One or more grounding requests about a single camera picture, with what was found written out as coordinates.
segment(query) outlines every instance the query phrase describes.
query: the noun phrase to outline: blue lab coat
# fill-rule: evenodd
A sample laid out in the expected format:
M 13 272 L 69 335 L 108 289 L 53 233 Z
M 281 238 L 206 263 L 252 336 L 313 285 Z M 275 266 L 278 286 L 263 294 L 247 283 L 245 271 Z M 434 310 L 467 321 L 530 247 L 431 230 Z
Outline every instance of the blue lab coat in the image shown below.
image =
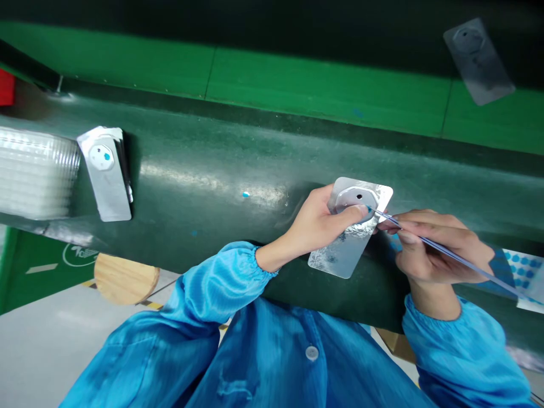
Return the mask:
M 438 321 L 406 297 L 419 389 L 368 327 L 259 298 L 276 274 L 259 268 L 256 249 L 229 244 L 181 276 L 162 311 L 108 337 L 61 406 L 534 406 L 503 329 L 476 305 L 461 299 L 456 321 Z

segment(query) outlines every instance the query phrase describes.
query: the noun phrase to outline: green metal panel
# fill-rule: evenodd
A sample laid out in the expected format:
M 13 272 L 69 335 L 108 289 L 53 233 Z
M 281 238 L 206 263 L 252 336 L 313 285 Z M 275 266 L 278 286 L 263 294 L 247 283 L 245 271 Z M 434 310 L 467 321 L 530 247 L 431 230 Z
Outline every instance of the green metal panel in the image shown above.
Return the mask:
M 544 154 L 539 90 L 478 107 L 460 80 L 379 66 L 20 22 L 0 22 L 0 38 L 90 82 Z
M 0 265 L 0 314 L 88 281 L 96 251 L 10 228 Z
M 444 121 L 444 138 L 476 145 L 544 154 L 544 93 L 518 88 L 476 106 L 465 84 L 455 80 Z
M 207 100 L 439 136 L 450 80 L 218 48 Z
M 67 77 L 199 99 L 215 49 L 19 22 L 0 22 L 0 38 Z

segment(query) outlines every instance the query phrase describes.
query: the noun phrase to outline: person's left hand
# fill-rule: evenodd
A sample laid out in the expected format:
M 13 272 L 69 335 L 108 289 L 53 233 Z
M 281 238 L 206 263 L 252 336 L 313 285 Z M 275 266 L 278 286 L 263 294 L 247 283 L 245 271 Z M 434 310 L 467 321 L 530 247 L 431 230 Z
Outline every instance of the person's left hand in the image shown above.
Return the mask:
M 333 184 L 312 190 L 286 232 L 285 236 L 292 241 L 299 256 L 326 247 L 347 227 L 357 224 L 368 214 L 365 205 L 355 205 L 331 215 L 327 203 L 332 191 Z
M 312 190 L 289 230 L 257 251 L 257 263 L 269 272 L 287 262 L 332 243 L 345 229 L 360 222 L 367 214 L 364 205 L 346 208 L 332 215 L 327 207 L 333 185 Z

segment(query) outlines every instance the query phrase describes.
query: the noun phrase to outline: green workbench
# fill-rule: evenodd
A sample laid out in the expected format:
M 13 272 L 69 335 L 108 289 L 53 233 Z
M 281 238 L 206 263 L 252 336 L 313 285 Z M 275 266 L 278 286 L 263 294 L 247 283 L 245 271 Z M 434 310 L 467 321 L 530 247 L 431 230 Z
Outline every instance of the green workbench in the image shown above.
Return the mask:
M 18 82 L 0 126 L 76 138 L 95 126 L 127 137 L 133 219 L 103 223 L 82 163 L 73 217 L 0 223 L 183 273 L 237 240 L 287 230 L 310 190 L 339 176 L 391 186 L 391 213 L 456 214 L 486 242 L 541 254 L 542 157 L 208 101 L 66 80 L 62 92 Z M 351 279 L 286 265 L 265 296 L 400 331 L 406 279 L 386 237 L 370 241 Z M 544 316 L 504 297 L 457 287 L 505 327 L 509 344 L 542 358 Z

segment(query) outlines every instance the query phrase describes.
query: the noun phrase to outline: elastic cuff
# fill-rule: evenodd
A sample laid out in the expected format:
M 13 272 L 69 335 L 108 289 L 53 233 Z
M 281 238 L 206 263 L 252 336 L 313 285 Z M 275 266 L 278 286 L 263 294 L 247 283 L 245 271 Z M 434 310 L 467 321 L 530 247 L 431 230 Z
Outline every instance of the elastic cuff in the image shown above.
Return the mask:
M 457 325 L 464 326 L 466 324 L 466 319 L 467 319 L 466 312 L 465 312 L 465 304 L 468 301 L 459 296 L 457 298 L 459 300 L 459 303 L 461 304 L 461 314 L 455 320 L 438 320 L 430 316 L 427 316 L 426 314 L 423 314 L 415 306 L 414 299 L 412 299 L 412 294 L 406 295 L 404 299 L 404 305 L 406 306 L 406 313 L 410 313 L 412 318 L 422 325 L 434 326 L 437 329 L 452 328 Z
M 273 277 L 278 276 L 278 272 L 281 268 L 278 269 L 276 272 L 267 272 L 263 268 L 261 268 L 257 263 L 257 257 L 255 255 L 255 252 L 257 252 L 257 249 L 259 248 L 260 246 L 255 246 L 251 250 L 251 254 L 249 255 L 249 264 L 251 266 L 251 269 L 254 271 L 253 279 L 265 279 L 268 282 Z

